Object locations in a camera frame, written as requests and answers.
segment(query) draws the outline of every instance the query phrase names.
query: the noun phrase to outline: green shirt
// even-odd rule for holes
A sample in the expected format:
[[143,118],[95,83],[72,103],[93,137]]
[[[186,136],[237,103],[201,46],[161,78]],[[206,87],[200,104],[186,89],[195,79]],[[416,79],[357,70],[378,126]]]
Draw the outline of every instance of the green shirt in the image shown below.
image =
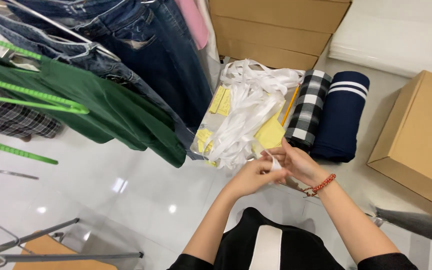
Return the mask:
[[[78,102],[89,114],[39,109],[96,143],[113,138],[130,149],[148,147],[179,168],[186,151],[174,133],[169,115],[125,87],[48,57],[41,56],[40,72],[21,70],[0,58],[0,81]],[[23,101],[44,103],[19,92],[7,91]]]

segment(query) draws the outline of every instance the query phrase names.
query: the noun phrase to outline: yellow pencil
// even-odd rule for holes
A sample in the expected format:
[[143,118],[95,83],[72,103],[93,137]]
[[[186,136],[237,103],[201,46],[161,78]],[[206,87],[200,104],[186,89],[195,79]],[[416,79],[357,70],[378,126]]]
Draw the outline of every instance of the yellow pencil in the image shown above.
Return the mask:
[[286,118],[288,117],[288,114],[290,113],[291,107],[293,107],[293,101],[294,101],[294,98],[296,97],[296,94],[298,93],[298,90],[300,89],[300,85],[301,85],[301,83],[299,83],[296,87],[296,90],[294,90],[294,95],[291,98],[291,102],[289,103],[289,106],[287,107],[286,114],[284,115],[283,121],[281,122],[281,126],[284,126],[284,122],[286,121]]

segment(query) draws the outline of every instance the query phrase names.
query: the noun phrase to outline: person's right hand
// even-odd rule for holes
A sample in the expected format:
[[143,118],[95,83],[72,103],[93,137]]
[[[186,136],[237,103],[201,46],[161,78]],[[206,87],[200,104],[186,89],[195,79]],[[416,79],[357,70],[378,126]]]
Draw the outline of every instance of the person's right hand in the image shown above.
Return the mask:
[[[329,176],[329,173],[321,168],[308,154],[299,148],[292,147],[284,137],[281,141],[281,146],[269,149],[268,151],[297,180],[310,187],[315,187]],[[261,155],[261,160],[272,160],[266,151],[262,151]]]

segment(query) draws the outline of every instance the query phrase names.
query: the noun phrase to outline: white ribbon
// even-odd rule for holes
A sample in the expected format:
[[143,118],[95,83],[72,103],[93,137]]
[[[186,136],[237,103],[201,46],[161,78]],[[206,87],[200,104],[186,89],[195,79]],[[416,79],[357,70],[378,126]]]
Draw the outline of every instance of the white ribbon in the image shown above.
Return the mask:
[[[262,70],[253,70],[251,65],[259,65]],[[271,70],[250,59],[227,64],[220,79],[223,87],[231,91],[229,114],[204,143],[206,149],[213,141],[208,160],[219,160],[218,168],[228,169],[246,163],[255,133],[283,106],[288,88],[296,87],[303,77],[303,70]],[[273,166],[279,165],[275,160]]]

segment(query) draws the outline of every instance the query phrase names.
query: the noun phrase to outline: plaid shirt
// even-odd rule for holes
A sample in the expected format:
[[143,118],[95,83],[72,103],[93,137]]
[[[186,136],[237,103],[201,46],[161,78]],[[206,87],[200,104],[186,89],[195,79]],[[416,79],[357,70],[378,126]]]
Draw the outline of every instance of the plaid shirt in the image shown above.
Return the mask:
[[[0,90],[0,97],[7,97]],[[0,101],[0,134],[23,138],[35,134],[53,138],[61,123],[23,105]]]
[[322,71],[306,71],[303,83],[299,87],[296,108],[284,134],[292,146],[309,152],[315,141],[331,80],[331,76]]

